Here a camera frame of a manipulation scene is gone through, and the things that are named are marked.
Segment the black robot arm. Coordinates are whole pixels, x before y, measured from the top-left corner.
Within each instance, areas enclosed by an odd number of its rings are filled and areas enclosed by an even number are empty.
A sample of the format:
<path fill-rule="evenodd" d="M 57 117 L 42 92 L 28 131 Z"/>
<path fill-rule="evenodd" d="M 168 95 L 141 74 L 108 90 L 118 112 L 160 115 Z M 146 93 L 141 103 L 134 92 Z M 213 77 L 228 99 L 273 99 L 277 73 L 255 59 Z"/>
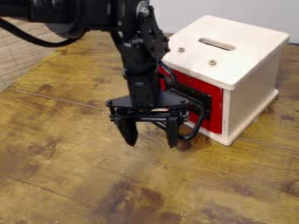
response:
<path fill-rule="evenodd" d="M 5 21 L 6 17 L 44 23 L 64 40 L 52 43 L 36 38 Z M 138 122 L 163 127 L 168 145 L 177 144 L 188 101 L 160 87 L 159 66 L 169 47 L 149 0 L 0 0 L 0 28 L 44 47 L 66 46 L 93 30 L 108 32 L 121 56 L 129 92 L 106 101 L 110 121 L 130 145 Z"/>

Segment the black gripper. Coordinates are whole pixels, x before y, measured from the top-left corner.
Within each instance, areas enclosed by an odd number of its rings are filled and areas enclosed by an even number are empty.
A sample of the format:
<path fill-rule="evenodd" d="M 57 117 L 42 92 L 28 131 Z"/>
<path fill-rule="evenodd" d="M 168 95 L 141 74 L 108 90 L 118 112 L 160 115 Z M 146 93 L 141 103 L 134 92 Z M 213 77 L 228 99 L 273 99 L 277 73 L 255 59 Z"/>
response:
<path fill-rule="evenodd" d="M 167 123 L 167 141 L 169 147 L 175 147 L 189 101 L 172 90 L 161 90 L 155 75 L 128 76 L 125 81 L 128 95 L 106 101 L 109 119 L 116 123 L 125 143 L 136 144 L 136 122 Z"/>

